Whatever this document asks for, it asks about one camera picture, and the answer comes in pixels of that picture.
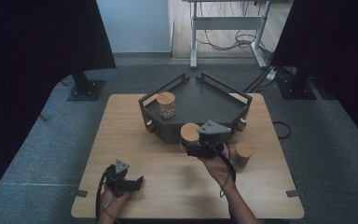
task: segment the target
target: black curtain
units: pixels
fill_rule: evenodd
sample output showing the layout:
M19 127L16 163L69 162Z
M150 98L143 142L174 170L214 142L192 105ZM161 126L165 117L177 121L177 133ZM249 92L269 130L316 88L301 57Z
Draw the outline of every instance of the black curtain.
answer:
M304 57L358 127L358 1L294 1L271 63L298 67Z
M57 83L114 67L95 0L1 0L0 178Z

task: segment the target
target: cork cylinder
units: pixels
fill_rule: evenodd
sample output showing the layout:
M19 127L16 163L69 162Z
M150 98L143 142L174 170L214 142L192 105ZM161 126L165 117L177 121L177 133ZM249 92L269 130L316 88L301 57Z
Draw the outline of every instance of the cork cylinder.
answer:
M159 114L165 119L171 119L175 115L175 95L172 92L162 92L157 97Z
M239 142L235 146L235 152L232 160L238 168L243 169L254 154L255 151L249 142Z
M185 125L182 126L181 130L180 130L180 135L181 135L181 139L180 139L180 148L186 152L186 147L185 145L188 143L198 143L199 142L199 133L197 132L197 129L200 126L198 124L195 123L187 123Z

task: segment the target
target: white desk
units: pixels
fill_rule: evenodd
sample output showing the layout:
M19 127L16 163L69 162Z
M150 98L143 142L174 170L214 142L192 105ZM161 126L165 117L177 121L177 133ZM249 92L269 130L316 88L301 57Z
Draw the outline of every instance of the white desk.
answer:
M197 17L198 2L233 2L228 0L182 0L193 3L193 34L191 39L190 67L197 68L197 31L198 30L257 30L255 41L251 44L252 51L257 59L260 68L266 68L266 62L263 59L263 52L259 48L261 36L266 26L270 1L267 1L262 16L256 17Z

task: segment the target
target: power strip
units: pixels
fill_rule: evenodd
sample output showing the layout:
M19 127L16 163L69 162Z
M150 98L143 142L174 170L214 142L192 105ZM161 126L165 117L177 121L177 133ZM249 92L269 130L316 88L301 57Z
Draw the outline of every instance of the power strip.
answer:
M267 79L268 81L272 81L272 80L274 80L275 75L277 75L277 71L275 71L274 69L271 69L271 71L269 71L269 73L268 73L266 79Z

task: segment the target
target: human arm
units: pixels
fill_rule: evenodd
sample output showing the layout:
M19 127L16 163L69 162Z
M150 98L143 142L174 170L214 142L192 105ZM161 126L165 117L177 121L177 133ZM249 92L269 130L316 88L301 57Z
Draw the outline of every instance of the human arm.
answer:
M229 158L229 149L225 145L223 155ZM255 214L249 208L245 200L238 192L237 186L232 179L231 173L227 165L219 157L211 159L199 158L208 170L211 177L219 184L220 188L226 195L228 207L239 224L255 224L259 223Z

